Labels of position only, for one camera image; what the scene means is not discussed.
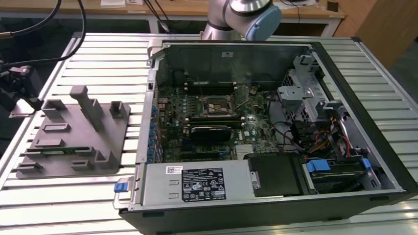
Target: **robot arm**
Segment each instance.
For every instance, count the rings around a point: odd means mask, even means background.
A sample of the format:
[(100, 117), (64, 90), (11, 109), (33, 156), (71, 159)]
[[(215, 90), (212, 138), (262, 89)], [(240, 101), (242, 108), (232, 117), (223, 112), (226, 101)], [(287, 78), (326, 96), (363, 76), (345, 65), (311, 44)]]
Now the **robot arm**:
[(266, 40), (282, 19), (271, 0), (210, 0), (204, 40)]

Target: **wooden table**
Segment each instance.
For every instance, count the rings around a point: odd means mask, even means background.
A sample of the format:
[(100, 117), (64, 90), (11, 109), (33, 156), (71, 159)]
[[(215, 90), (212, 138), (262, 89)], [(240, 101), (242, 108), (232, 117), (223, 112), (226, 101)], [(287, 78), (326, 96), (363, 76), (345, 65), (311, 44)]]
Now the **wooden table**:
[[(158, 20), (147, 5), (127, 4), (124, 8), (100, 8), (100, 0), (83, 0), (90, 19), (126, 19), (148, 20), (151, 33), (159, 33)], [(208, 0), (159, 0), (159, 3), (171, 20), (206, 21), (208, 14)], [(11, 18), (44, 18), (51, 12), (56, 0), (0, 0), (0, 17)], [(325, 1), (321, 6), (305, 6), (298, 9), (284, 9), (282, 23), (326, 24), (322, 36), (331, 37), (341, 20), (346, 17), (343, 11), (333, 12), (323, 10)], [(56, 18), (79, 18), (80, 10), (76, 0), (63, 0), (60, 12)]]

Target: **metal slatted surface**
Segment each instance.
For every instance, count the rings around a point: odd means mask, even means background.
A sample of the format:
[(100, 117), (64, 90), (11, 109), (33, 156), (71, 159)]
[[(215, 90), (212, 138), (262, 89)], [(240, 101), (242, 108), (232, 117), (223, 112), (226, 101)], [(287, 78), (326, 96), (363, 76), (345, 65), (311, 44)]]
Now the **metal slatted surface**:
[[(90, 34), (77, 54), (64, 64), (48, 98), (73, 104), (72, 85), (87, 85), (91, 98), (100, 103), (122, 100), (132, 111), (123, 147), (122, 168), (115, 175), (61, 179), (19, 180), (15, 170), (0, 191), (1, 234), (138, 234), (112, 207), (114, 183), (134, 174), (135, 150), (148, 69), (147, 44), (151, 39), (198, 39), (196, 35)], [(319, 41), (339, 67), (370, 115), (418, 181), (418, 114), (379, 73), (350, 39), (276, 37), (271, 40)], [(43, 114), (35, 115), (9, 162), (15, 169), (20, 154), (29, 146)], [(128, 200), (130, 195), (120, 195)], [(374, 208), (349, 220), (313, 222), (276, 227), (239, 229), (240, 235), (299, 233), (315, 234), (417, 234), (418, 198), (394, 206)]]

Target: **floor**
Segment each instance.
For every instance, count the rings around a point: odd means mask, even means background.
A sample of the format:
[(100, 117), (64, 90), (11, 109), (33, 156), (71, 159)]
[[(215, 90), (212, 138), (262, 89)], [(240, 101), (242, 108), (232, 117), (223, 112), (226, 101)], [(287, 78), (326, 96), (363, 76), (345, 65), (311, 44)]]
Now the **floor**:
[[(24, 27), (31, 22), (21, 19), (5, 19), (0, 21), (5, 27)], [(171, 24), (174, 33), (199, 33), (204, 29), (204, 22), (180, 22)], [(112, 32), (112, 33), (148, 33), (148, 24), (146, 21), (123, 20), (90, 20), (88, 32)], [(0, 44), (1, 55), (7, 57), (8, 62), (27, 59), (53, 58), (61, 55), (73, 32), (80, 31), (79, 20), (53, 20), (47, 27), (35, 34), (23, 36), (19, 40), (3, 40)], [(413, 42), (405, 51), (402, 57), (389, 69), (399, 84), (409, 92), (410, 96), (418, 102), (418, 42)], [(43, 82), (47, 81), (55, 64), (36, 66), (36, 70)], [(9, 119), (8, 113), (0, 107), (0, 156), (5, 151), (9, 140), (20, 126), (20, 119)]]

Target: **blue latch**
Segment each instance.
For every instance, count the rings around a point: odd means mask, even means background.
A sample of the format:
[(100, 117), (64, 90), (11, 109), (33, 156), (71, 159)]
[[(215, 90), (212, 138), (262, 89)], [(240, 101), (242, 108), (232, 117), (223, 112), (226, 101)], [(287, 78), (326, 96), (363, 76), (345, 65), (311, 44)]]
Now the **blue latch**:
[(361, 161), (363, 162), (365, 168), (371, 169), (371, 164), (370, 164), (369, 159), (363, 158)]
[(309, 172), (331, 170), (331, 168), (329, 166), (329, 162), (325, 159), (311, 160), (306, 164), (306, 167), (307, 167)]
[(126, 183), (115, 183), (115, 192), (128, 192), (128, 182)]
[(152, 150), (152, 149), (148, 149), (148, 151), (147, 151), (147, 156), (148, 156), (148, 157), (152, 157), (152, 155), (154, 155), (154, 150)]
[(152, 116), (156, 115), (156, 107), (155, 107), (155, 106), (152, 106), (152, 108), (151, 108), (151, 115), (152, 115)]

